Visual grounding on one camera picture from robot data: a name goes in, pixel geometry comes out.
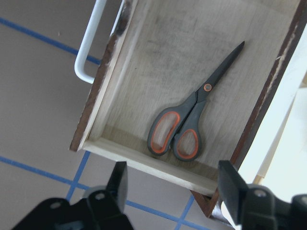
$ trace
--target tile floor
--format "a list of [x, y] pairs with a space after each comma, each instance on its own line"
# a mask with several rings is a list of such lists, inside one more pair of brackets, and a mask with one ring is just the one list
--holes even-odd
[[[90, 85], [73, 70], [94, 0], [0, 3], [0, 229], [40, 201], [106, 184], [115, 162], [68, 150]], [[108, 1], [86, 71], [94, 75], [119, 0]], [[206, 219], [182, 187], [128, 168], [125, 213], [136, 230], [228, 230]]]

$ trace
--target black scissors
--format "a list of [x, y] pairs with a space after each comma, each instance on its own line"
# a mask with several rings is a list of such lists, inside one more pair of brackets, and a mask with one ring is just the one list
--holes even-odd
[[243, 49], [244, 42], [238, 45], [208, 80], [193, 92], [179, 106], [164, 109], [153, 122], [147, 146], [157, 156], [165, 154], [172, 142], [174, 155], [181, 161], [192, 161], [201, 151], [201, 137], [198, 122], [206, 104], [206, 98], [219, 79], [234, 62]]

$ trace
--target drawer handle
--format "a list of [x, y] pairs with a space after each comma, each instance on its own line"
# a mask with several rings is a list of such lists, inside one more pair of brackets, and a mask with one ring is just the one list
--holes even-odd
[[[113, 34], [116, 28], [121, 9], [123, 7], [123, 3], [124, 1], [121, 2], [121, 6], [116, 16], [116, 20], [114, 22], [111, 34]], [[75, 73], [78, 76], [78, 78], [90, 84], [94, 82], [94, 77], [89, 76], [85, 73], [84, 65], [85, 65], [87, 55], [90, 51], [90, 48], [91, 48], [96, 30], [99, 25], [99, 21], [101, 19], [102, 12], [104, 11], [105, 5], [106, 5], [106, 0], [96, 0], [91, 17], [90, 17], [90, 21], [88, 22], [88, 25], [86, 27], [85, 34], [81, 42], [80, 49], [79, 49], [79, 52], [78, 52], [78, 55], [75, 61], [75, 65], [74, 65]]]

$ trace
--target open drawer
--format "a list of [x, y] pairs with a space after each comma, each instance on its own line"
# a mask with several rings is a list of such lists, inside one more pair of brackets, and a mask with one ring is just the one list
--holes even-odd
[[[306, 24], [305, 0], [127, 0], [78, 124], [85, 149], [212, 196], [219, 160], [244, 159]], [[208, 98], [192, 162], [147, 149], [158, 113], [180, 104], [242, 41]]]

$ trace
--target scissors blade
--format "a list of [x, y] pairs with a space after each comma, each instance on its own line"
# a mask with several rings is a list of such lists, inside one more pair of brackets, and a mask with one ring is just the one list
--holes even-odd
[[198, 98], [197, 101], [203, 101], [207, 97], [207, 95], [211, 92], [213, 87], [217, 84], [217, 82], [222, 78], [224, 73], [229, 69], [231, 64], [234, 62], [236, 57], [240, 54], [243, 49], [244, 41], [238, 45], [220, 64], [220, 66], [211, 74], [211, 76], [207, 79], [207, 81], [197, 90]]

